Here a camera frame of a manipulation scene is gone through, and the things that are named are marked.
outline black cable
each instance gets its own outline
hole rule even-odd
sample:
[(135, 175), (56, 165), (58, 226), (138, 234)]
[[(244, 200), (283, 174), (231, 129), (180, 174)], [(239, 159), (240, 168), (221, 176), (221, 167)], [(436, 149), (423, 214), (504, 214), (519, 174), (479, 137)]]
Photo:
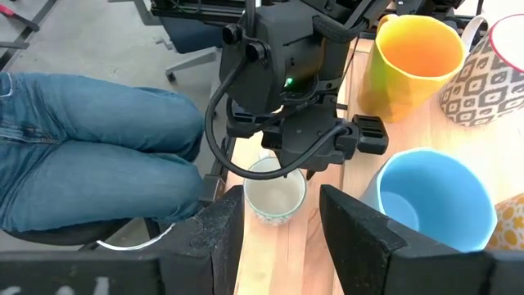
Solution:
[(357, 35), (357, 39), (355, 41), (355, 48), (353, 49), (353, 52), (351, 53), (350, 60), (347, 62), (346, 68), (344, 69), (344, 74), (342, 75), (342, 81), (346, 78), (347, 71), (350, 69), (350, 64), (353, 61), (353, 57), (355, 57), (355, 52), (357, 52), (357, 45), (359, 45), (360, 41), (360, 34)]
[(314, 16), (313, 28), (319, 32), (326, 39), (334, 43), (348, 43), (351, 42), (357, 35), (363, 32), (368, 27), (368, 22), (364, 19), (358, 24), (347, 29), (344, 25), (330, 19), (327, 16)]
[(484, 0), (478, 0), (477, 4), (477, 15), (482, 13), (482, 6), (484, 5)]
[(255, 37), (256, 0), (246, 0), (246, 35)]
[(267, 180), (267, 179), (276, 179), (278, 177), (284, 176), (292, 172), (293, 170), (300, 167), (304, 164), (309, 158), (311, 158), (321, 147), (322, 145), (331, 137), (337, 135), (343, 130), (346, 130), (344, 125), (336, 125), (325, 134), (323, 134), (319, 139), (317, 139), (313, 145), (311, 145), (302, 155), (297, 157), (292, 163), (287, 166), (284, 166), (278, 170), (270, 172), (252, 172), (249, 170), (244, 170), (235, 164), (233, 164), (220, 149), (219, 145), (216, 143), (215, 132), (213, 131), (213, 113), (216, 107), (219, 105), (220, 100), (224, 96), (226, 89), (233, 83), (233, 81), (238, 77), (240, 72), (246, 66), (246, 58), (242, 58), (238, 66), (231, 73), (228, 74), (223, 83), (216, 89), (215, 93), (211, 97), (210, 104), (206, 109), (205, 116), (205, 132), (207, 143), (210, 145), (210, 149), (215, 155), (216, 159), (224, 165), (228, 170), (233, 172), (236, 175), (239, 175), (247, 179), (256, 179), (256, 180)]

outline person's leg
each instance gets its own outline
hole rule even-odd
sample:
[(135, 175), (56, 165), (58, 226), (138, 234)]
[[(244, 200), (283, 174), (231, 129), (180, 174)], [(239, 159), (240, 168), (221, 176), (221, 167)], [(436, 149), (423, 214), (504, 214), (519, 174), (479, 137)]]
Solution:
[(197, 168), (175, 155), (69, 141), (46, 153), (4, 199), (2, 227), (45, 230), (132, 217), (178, 222), (200, 209), (201, 182)]
[(36, 128), (58, 140), (109, 143), (194, 161), (203, 117), (178, 93), (77, 75), (11, 74)]

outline white mug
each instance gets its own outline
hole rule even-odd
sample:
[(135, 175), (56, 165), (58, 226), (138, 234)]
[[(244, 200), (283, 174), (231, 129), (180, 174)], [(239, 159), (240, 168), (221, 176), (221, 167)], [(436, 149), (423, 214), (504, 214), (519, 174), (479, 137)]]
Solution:
[(474, 17), (464, 29), (466, 49), (483, 22), (486, 36), (473, 48), (462, 70), (440, 92), (440, 108), (463, 126), (490, 123), (524, 108), (524, 14), (496, 23), (488, 15)]
[[(249, 171), (269, 172), (279, 168), (276, 157), (262, 156)], [(297, 169), (286, 178), (244, 179), (244, 197), (260, 220), (267, 225), (278, 226), (288, 222), (302, 206), (306, 187), (305, 177)]]

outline wooden table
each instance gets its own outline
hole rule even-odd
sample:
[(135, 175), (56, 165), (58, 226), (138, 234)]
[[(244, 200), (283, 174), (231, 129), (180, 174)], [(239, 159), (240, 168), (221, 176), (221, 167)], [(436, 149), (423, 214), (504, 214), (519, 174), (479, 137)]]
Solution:
[[(515, 12), (506, 1), (486, 1), (485, 10), (503, 9), (498, 16)], [(473, 13), (476, 1), (468, 0), (462, 13)], [(359, 43), (339, 93), (339, 102), (350, 106), (350, 119), (363, 114), (356, 98), (368, 58), (370, 42)], [(373, 174), (392, 154), (416, 147), (432, 147), (457, 157), (468, 165), (485, 183), (495, 202), (524, 193), (524, 111), (497, 120), (491, 125), (466, 128), (448, 120), (437, 99), (429, 99), (409, 118), (387, 124), (390, 136), (388, 150), (383, 156), (357, 152), (343, 166), (330, 165), (317, 173), (308, 183), (303, 207), (280, 227), (262, 225), (246, 206), (244, 244), (237, 276), (238, 295), (343, 294), (332, 259), (323, 236), (318, 212), (318, 191), (321, 184), (332, 184), (351, 196), (359, 197)], [(258, 158), (261, 134), (250, 139), (238, 139), (233, 162), (249, 168)], [(230, 174), (228, 186), (241, 184), (242, 179)]]

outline blue cup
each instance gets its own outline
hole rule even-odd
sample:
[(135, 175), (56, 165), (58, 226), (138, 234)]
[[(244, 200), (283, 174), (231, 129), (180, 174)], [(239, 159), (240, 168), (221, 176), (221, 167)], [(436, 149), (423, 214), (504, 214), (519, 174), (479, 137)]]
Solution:
[(497, 223), (481, 181), (458, 160), (428, 148), (391, 157), (360, 201), (461, 252), (484, 249)]

